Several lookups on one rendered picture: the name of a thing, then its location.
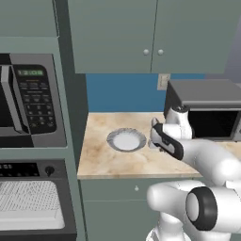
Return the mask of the grey-green wall cupboard door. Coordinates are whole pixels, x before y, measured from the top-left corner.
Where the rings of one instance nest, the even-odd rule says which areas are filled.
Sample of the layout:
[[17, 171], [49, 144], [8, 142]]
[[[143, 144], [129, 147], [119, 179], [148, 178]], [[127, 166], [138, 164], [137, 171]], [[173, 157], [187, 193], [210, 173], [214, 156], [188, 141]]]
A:
[[[75, 71], [149, 73], [156, 0], [68, 0]], [[143, 50], [150, 53], [143, 55]]]
[[158, 0], [152, 71], [224, 72], [240, 18], [241, 0]]

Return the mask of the grey-green cupboard door above microwave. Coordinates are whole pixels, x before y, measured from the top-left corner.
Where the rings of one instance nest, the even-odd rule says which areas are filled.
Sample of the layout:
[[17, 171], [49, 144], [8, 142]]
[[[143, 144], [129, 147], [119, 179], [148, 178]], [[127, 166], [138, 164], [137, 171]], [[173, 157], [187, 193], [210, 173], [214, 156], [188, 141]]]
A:
[[56, 37], [53, 0], [0, 0], [0, 37]]

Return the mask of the grey-green drawer front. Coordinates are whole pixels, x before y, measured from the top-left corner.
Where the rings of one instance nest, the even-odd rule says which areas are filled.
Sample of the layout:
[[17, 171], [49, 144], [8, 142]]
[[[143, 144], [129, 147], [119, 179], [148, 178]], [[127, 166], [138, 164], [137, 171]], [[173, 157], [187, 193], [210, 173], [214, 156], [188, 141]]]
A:
[[150, 185], [184, 178], [93, 179], [81, 182], [84, 201], [144, 201]]

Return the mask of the grey rimmed white plate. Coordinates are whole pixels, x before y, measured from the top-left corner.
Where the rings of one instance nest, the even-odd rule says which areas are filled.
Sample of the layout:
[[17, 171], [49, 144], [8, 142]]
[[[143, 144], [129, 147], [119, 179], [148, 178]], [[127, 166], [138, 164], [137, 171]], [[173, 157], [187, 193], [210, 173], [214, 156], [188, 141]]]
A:
[[147, 138], [134, 128], [119, 128], [112, 131], [106, 138], [108, 145], [115, 151], [131, 153], [142, 149]]

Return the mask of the black built-in microwave oven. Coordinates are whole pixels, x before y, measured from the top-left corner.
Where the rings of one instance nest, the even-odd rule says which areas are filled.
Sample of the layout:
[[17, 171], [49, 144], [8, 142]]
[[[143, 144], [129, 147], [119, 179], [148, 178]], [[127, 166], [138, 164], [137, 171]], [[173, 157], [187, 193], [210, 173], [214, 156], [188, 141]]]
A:
[[[13, 98], [24, 132], [14, 130], [1, 86], [1, 67], [10, 66]], [[0, 148], [53, 148], [66, 145], [51, 54], [0, 54]]]

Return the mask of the beige wall socket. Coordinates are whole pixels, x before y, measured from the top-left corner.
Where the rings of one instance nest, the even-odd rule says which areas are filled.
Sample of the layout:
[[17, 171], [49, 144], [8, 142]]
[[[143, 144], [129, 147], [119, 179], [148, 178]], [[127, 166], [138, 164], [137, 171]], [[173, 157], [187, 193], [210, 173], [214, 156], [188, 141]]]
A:
[[159, 73], [158, 81], [157, 81], [157, 89], [158, 90], [166, 90], [169, 80], [170, 80], [169, 73]]

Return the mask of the grey countertop microwave oven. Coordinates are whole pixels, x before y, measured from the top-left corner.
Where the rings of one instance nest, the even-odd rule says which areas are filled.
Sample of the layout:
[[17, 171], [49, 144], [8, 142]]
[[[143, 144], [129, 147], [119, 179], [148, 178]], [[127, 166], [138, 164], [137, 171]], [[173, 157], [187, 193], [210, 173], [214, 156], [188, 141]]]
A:
[[194, 138], [241, 141], [241, 88], [228, 79], [170, 80], [164, 116], [187, 106]]

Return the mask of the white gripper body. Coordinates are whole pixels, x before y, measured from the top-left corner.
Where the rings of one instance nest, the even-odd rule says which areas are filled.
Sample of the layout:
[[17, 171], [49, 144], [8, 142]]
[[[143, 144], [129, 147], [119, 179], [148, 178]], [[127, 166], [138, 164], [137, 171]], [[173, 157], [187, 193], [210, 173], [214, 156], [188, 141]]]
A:
[[192, 127], [188, 120], [187, 107], [171, 107], [166, 115], [165, 133], [175, 139], [191, 139]]

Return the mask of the grey-green base cupboard door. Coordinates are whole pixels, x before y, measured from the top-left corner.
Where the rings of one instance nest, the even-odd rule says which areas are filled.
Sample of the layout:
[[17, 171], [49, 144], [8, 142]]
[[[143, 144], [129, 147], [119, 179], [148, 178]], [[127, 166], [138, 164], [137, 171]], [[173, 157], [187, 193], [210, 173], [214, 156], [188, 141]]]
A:
[[88, 241], [145, 241], [159, 214], [145, 201], [85, 201]]

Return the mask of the grey-green tall oven cabinet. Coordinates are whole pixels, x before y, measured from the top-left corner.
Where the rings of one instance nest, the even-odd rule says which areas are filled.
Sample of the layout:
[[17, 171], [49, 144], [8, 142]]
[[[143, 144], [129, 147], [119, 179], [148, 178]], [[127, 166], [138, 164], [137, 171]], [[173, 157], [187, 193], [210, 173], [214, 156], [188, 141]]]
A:
[[56, 37], [0, 37], [0, 54], [51, 54], [53, 56], [66, 145], [59, 148], [0, 148], [0, 160], [64, 160], [77, 230], [76, 241], [87, 241], [77, 178], [88, 116], [86, 77], [74, 69], [68, 0], [53, 0], [53, 4]]

